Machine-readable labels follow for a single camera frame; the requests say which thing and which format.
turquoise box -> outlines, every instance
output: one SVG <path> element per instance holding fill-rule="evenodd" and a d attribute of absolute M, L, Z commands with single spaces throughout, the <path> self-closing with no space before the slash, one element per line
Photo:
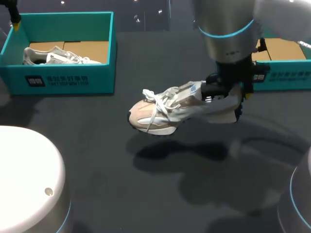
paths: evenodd
<path fill-rule="evenodd" d="M 112 94 L 117 53 L 113 12 L 21 14 L 0 54 L 0 76 L 11 95 Z M 30 42 L 108 41 L 106 64 L 23 65 Z"/>
<path fill-rule="evenodd" d="M 264 38 L 276 38 L 268 30 Z M 258 62 L 270 67 L 270 71 L 254 76 L 255 91 L 294 91 L 311 90 L 311 47 L 300 45 L 305 60 L 265 61 Z"/>

cardboard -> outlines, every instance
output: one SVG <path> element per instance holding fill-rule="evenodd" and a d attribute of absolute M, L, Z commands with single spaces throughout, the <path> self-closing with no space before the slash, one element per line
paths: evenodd
<path fill-rule="evenodd" d="M 81 57 L 88 57 L 102 64 L 107 63 L 109 42 L 108 41 L 81 41 L 65 42 L 64 50 L 75 53 Z"/>
<path fill-rule="evenodd" d="M 39 50 L 39 51 L 50 51 L 53 49 L 55 46 L 60 47 L 63 49 L 64 47 L 64 42 L 33 42 L 30 43 L 29 47 L 34 49 L 34 50 Z"/>
<path fill-rule="evenodd" d="M 258 40 L 256 48 L 260 46 L 260 40 Z M 270 56 L 268 54 L 268 51 L 262 51 L 262 52 L 254 52 L 252 54 L 252 60 L 253 61 L 270 61 Z"/>
<path fill-rule="evenodd" d="M 268 38 L 265 41 L 272 61 L 306 59 L 303 51 L 296 42 L 280 38 Z"/>

white sneaker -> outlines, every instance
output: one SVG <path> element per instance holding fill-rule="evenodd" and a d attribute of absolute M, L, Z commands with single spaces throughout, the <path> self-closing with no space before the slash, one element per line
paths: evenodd
<path fill-rule="evenodd" d="M 136 103 L 128 114 L 136 129 L 154 135 L 170 135 L 180 123 L 192 117 L 204 117 L 209 123 L 234 123 L 242 101 L 242 88 L 235 85 L 228 95 L 202 100 L 201 84 L 189 82 L 171 87 L 160 94 L 144 89 L 144 100 Z"/>
<path fill-rule="evenodd" d="M 80 57 L 73 52 L 65 51 L 55 46 L 50 51 L 38 51 L 25 48 L 24 65 L 47 65 L 47 64 L 100 64 L 88 57 Z"/>

shoe box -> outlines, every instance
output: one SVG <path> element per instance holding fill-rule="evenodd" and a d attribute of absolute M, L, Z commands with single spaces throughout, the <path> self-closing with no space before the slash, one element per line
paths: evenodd
<path fill-rule="evenodd" d="M 0 53 L 0 76 L 11 95 L 112 94 L 117 41 L 113 12 L 21 14 Z M 23 65 L 26 47 L 54 46 L 101 64 Z"/>
<path fill-rule="evenodd" d="M 270 71 L 255 75 L 255 91 L 311 89 L 311 46 L 264 33 L 267 51 L 252 54 L 253 61 L 265 64 Z"/>

white shoelace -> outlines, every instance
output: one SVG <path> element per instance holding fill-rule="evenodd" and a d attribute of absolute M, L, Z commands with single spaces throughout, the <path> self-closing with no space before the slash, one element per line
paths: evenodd
<path fill-rule="evenodd" d="M 66 56 L 71 61 L 71 63 L 87 64 L 90 62 L 88 57 L 80 57 L 70 51 L 67 51 Z"/>
<path fill-rule="evenodd" d="M 156 95 L 153 91 L 143 89 L 142 93 L 146 97 L 146 99 L 150 102 L 155 103 L 155 108 L 152 112 L 149 126 L 147 128 L 147 132 L 149 131 L 150 126 L 154 122 L 158 112 L 161 112 L 163 115 L 167 117 L 168 120 L 170 120 L 168 116 L 169 114 L 168 110 L 172 110 L 172 109 L 176 109 L 180 107 L 180 104 L 174 107 L 171 107 L 171 105 L 177 99 L 178 90 L 179 90 L 178 87 L 171 87 L 167 89 L 166 91 L 164 91 L 162 94 Z"/>

